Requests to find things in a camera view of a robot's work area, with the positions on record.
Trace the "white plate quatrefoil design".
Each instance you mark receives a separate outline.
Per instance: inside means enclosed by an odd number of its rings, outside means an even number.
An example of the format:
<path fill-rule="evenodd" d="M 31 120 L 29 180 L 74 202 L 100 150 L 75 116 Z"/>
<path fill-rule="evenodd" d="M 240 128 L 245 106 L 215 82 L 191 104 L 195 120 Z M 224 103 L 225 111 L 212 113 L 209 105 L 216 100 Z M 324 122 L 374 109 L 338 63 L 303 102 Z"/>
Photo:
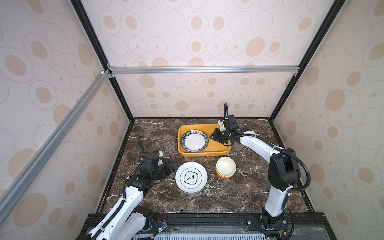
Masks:
<path fill-rule="evenodd" d="M 197 162 L 182 164 L 175 175 L 176 186 L 186 194 L 201 192 L 207 186 L 208 181 L 207 170 Z"/>

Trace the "plate with green text rim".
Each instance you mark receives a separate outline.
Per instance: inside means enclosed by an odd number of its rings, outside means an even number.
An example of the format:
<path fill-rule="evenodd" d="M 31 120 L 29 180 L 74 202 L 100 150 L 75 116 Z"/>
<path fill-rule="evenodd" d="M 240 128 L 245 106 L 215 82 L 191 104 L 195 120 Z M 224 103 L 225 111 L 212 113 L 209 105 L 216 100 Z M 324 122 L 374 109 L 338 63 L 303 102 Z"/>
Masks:
<path fill-rule="evenodd" d="M 185 151 L 200 153 L 208 147 L 209 137 L 201 130 L 190 130 L 182 135 L 180 143 Z"/>

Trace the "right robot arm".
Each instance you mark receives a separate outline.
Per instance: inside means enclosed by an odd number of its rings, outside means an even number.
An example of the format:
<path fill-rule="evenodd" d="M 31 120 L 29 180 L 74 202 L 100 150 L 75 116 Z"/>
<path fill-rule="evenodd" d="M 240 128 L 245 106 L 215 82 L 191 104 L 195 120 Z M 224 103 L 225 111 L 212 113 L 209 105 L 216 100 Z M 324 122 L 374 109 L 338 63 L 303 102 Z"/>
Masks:
<path fill-rule="evenodd" d="M 281 148 L 260 137 L 255 132 L 236 122 L 234 115 L 224 116 L 210 139 L 232 146 L 235 143 L 248 147 L 269 164 L 268 180 L 271 184 L 268 200 L 262 209 L 260 224 L 264 229 L 274 228 L 283 218 L 291 192 L 303 191 L 311 183 L 307 166 L 291 148 Z"/>

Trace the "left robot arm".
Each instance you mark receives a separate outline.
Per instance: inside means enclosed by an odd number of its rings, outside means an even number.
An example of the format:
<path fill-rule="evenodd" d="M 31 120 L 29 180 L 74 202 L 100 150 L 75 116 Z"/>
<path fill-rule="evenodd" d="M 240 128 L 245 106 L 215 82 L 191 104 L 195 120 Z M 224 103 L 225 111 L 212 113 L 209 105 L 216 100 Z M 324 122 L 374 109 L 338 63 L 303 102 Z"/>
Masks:
<path fill-rule="evenodd" d="M 109 213 L 88 234 L 88 240 L 130 240 L 138 232 L 151 227 L 152 211 L 139 204 L 155 185 L 175 171 L 174 163 L 163 152 L 145 153 L 139 173 L 123 183 L 123 193 Z"/>

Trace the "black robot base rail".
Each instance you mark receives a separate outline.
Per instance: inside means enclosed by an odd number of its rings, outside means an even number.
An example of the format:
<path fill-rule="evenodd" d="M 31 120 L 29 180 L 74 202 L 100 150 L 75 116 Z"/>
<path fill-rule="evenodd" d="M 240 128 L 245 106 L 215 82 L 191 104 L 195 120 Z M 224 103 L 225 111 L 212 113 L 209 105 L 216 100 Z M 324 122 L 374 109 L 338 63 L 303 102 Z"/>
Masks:
<path fill-rule="evenodd" d="M 285 212 L 269 221 L 261 213 L 154 214 L 138 207 L 127 224 L 131 240 L 334 240 L 324 213 Z"/>

